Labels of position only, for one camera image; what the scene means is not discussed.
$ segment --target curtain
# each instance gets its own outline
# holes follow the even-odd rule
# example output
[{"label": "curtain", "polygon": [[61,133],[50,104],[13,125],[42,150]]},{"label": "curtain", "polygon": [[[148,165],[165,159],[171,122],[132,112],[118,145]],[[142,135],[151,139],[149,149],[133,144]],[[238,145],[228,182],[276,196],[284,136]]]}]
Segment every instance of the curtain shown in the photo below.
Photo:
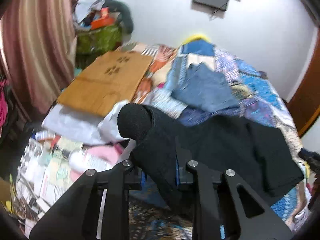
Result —
[{"label": "curtain", "polygon": [[3,72],[27,118],[45,114],[74,76],[77,0],[12,0],[2,22]]}]

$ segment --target black cloth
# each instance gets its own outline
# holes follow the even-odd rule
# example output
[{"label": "black cloth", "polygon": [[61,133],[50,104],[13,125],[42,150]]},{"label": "black cloth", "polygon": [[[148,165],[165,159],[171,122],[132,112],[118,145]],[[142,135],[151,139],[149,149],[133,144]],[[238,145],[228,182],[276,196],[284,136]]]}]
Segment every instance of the black cloth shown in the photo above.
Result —
[{"label": "black cloth", "polygon": [[[127,105],[127,113],[130,107],[132,104]],[[176,187],[176,137],[194,160],[210,169],[233,169],[270,206],[303,180],[303,173],[292,160],[277,128],[244,117],[222,115],[197,126],[185,127],[153,107],[140,107],[150,112],[152,127],[132,151],[133,161],[154,180],[163,199],[178,213],[186,213],[190,203],[188,196]],[[128,121],[123,122],[120,114],[121,134]]]},{"label": "black cloth", "polygon": [[142,141],[152,126],[151,113],[137,104],[124,105],[118,115],[119,133],[123,138]]}]

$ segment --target denim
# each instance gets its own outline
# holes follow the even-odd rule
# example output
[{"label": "denim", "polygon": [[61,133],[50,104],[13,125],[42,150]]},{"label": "denim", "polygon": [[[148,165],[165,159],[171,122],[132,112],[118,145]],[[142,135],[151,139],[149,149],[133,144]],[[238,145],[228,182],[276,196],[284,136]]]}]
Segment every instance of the denim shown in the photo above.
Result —
[{"label": "denim", "polygon": [[192,41],[182,46],[182,53],[195,53],[204,56],[214,56],[214,45],[204,40]]},{"label": "denim", "polygon": [[224,74],[211,71],[204,63],[191,64],[184,82],[177,85],[171,96],[191,107],[211,113],[239,106]]}]

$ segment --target cardboard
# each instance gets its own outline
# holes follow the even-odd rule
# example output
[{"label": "cardboard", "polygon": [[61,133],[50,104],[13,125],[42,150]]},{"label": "cardboard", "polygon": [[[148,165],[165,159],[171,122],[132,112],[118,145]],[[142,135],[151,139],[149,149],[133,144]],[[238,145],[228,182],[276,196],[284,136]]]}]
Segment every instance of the cardboard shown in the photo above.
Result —
[{"label": "cardboard", "polygon": [[105,117],[121,100],[131,101],[152,62],[135,52],[107,52],[82,71],[57,102]]},{"label": "cardboard", "polygon": [[11,200],[10,196],[10,184],[0,178],[0,201],[4,204],[7,200]]}]

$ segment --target yellow object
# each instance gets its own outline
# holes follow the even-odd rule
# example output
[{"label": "yellow object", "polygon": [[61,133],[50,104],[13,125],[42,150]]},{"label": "yellow object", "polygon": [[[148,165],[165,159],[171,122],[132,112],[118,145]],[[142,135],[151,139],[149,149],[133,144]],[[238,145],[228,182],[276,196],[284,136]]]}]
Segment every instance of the yellow object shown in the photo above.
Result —
[{"label": "yellow object", "polygon": [[210,42],[210,39],[207,36],[203,34],[194,34],[188,37],[181,45],[185,45],[189,42],[197,41],[197,40],[205,40],[206,42]]},{"label": "yellow object", "polygon": [[12,210],[11,210],[11,201],[6,201],[6,202],[5,202],[5,206],[7,207],[7,209],[9,210],[9,212],[12,213]]},{"label": "yellow object", "polygon": [[304,163],[304,166],[306,167],[306,176],[307,176],[307,181],[310,177],[310,166],[307,162]]}]

